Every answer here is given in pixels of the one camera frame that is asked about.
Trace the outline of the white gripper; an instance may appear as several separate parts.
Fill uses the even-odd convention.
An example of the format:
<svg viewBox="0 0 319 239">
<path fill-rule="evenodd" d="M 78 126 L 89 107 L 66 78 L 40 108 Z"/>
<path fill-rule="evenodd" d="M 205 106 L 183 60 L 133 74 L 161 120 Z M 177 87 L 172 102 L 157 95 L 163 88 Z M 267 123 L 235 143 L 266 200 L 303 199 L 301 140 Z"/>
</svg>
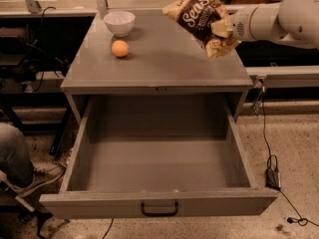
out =
<svg viewBox="0 0 319 239">
<path fill-rule="evenodd" d="M 210 24 L 211 32 L 221 38 L 228 38 L 233 34 L 239 41 L 254 41 L 250 24 L 256 9 L 256 5 L 246 6 L 232 14 L 230 18 L 226 17 L 212 22 Z"/>
</svg>

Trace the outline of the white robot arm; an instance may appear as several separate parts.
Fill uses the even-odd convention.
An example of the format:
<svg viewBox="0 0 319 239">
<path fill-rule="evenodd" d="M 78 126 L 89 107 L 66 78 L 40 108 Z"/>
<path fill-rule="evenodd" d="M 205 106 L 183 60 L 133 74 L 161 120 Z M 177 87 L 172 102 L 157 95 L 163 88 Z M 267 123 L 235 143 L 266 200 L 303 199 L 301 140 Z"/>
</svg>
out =
<svg viewBox="0 0 319 239">
<path fill-rule="evenodd" d="M 319 48 L 319 0 L 282 0 L 243 7 L 210 24 L 218 37 L 270 41 L 302 49 Z"/>
</svg>

